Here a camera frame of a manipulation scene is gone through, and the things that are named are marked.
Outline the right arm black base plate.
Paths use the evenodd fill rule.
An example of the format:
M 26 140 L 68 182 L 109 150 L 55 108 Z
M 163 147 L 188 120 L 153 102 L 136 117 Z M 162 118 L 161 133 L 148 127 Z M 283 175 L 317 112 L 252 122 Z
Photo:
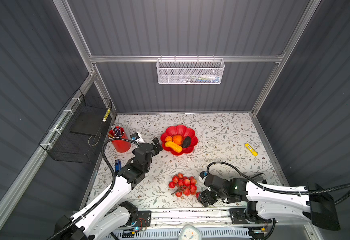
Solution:
M 272 219 L 263 219 L 258 216 L 256 210 L 248 210 L 247 208 L 233 208 L 229 209 L 232 224 L 271 224 Z

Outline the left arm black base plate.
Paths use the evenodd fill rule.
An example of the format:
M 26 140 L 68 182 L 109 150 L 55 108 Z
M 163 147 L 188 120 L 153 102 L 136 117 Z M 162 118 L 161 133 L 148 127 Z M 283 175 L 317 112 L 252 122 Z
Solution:
M 150 227 L 152 211 L 137 211 L 130 214 L 126 227 Z

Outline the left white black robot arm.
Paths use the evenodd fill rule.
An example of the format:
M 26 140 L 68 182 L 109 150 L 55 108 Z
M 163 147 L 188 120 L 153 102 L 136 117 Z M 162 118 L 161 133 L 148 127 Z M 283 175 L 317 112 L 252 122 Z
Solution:
M 136 222 L 138 208 L 122 199 L 128 195 L 150 170 L 152 158 L 163 150 L 158 138 L 152 143 L 126 142 L 136 145 L 134 157 L 116 173 L 109 165 L 111 184 L 90 204 L 71 217 L 63 216 L 55 225 L 51 240 L 102 240 L 122 226 Z

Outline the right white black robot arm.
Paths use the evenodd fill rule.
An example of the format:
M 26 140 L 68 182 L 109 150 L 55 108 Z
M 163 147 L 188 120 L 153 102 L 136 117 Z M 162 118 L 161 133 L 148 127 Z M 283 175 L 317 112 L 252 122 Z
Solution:
M 336 206 L 350 197 L 350 184 L 322 188 L 319 184 L 306 186 L 273 186 L 256 182 L 235 166 L 226 163 L 239 177 L 230 180 L 210 173 L 200 172 L 199 179 L 206 190 L 198 195 L 198 201 L 210 207 L 218 201 L 224 204 L 246 202 L 245 219 L 250 222 L 279 219 L 311 222 L 314 226 L 329 230 L 341 229 Z

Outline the dark fake avocado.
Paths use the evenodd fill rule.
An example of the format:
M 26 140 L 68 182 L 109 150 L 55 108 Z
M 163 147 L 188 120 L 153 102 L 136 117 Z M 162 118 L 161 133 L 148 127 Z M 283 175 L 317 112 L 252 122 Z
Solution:
M 185 137 L 185 138 L 183 139 L 182 148 L 183 148 L 183 149 L 188 148 L 188 147 L 191 145 L 191 143 L 192 143 L 192 138 L 189 137 L 189 136 Z

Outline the yellow fake corn cob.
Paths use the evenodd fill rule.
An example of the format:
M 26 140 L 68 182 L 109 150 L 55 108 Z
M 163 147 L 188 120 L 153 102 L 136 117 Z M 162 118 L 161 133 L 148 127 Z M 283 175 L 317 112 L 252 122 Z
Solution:
M 165 142 L 165 146 L 167 148 L 171 148 L 176 153 L 181 153 L 183 151 L 183 148 L 180 145 L 174 143 L 173 141 Z

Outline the red fake grape bunch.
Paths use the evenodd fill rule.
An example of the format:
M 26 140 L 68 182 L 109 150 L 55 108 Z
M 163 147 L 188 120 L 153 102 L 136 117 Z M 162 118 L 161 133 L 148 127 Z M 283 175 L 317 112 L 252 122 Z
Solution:
M 181 198 L 182 196 L 196 196 L 198 192 L 197 179 L 195 177 L 187 177 L 182 173 L 172 177 L 172 181 L 168 184 L 172 196 Z

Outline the orange fake persimmon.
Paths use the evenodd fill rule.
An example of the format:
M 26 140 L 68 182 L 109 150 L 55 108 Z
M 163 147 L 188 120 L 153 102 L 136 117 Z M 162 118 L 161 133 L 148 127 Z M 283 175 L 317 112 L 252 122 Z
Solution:
M 173 142 L 179 146 L 183 143 L 183 136 L 182 135 L 175 135 L 173 136 Z

